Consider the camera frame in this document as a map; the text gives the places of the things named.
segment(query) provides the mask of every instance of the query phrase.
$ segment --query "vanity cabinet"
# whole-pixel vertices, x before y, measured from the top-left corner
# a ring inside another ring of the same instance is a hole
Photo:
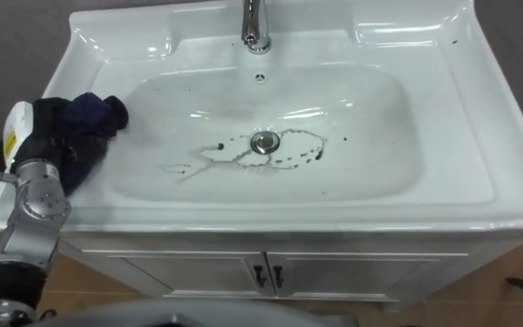
[[[171,296],[273,296],[263,253],[118,253],[120,258],[165,285]]]
[[[79,233],[60,252],[152,297],[383,302],[399,311],[523,243],[421,233]]]
[[[456,254],[109,253],[165,288],[162,296],[393,301]]]
[[[389,301],[460,255],[267,253],[276,294],[292,299]]]

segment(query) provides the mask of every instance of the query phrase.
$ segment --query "chrome drain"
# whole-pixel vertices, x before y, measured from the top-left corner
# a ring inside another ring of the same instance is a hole
[[[280,147],[280,137],[270,131],[258,132],[253,135],[250,145],[257,154],[271,154]]]

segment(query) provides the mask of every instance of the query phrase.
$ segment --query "gray wall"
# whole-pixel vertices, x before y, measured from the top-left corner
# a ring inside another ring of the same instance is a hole
[[[479,20],[523,110],[523,0],[476,1]],[[0,0],[0,138],[11,106],[42,94],[67,45],[70,13],[172,2],[179,1]]]
[[[11,107],[42,95],[68,44],[72,12],[174,2],[180,1],[0,0],[0,139]]]

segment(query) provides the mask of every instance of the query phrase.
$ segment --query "drain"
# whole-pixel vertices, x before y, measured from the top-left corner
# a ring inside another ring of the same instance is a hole
[[[280,137],[270,131],[258,132],[252,137],[250,145],[257,154],[271,154],[280,147]]]
[[[257,73],[254,78],[255,78],[255,82],[257,82],[257,84],[265,83],[265,75],[262,73]]]

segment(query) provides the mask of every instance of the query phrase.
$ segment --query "cabinet handle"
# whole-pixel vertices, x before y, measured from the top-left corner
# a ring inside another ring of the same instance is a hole
[[[283,283],[283,278],[281,277],[281,271],[283,268],[281,266],[273,266],[273,271],[276,273],[276,286],[278,288],[281,288],[281,284]]]
[[[258,283],[258,286],[263,287],[267,278],[262,277],[263,267],[260,265],[254,265],[253,270],[255,271],[255,281]]]

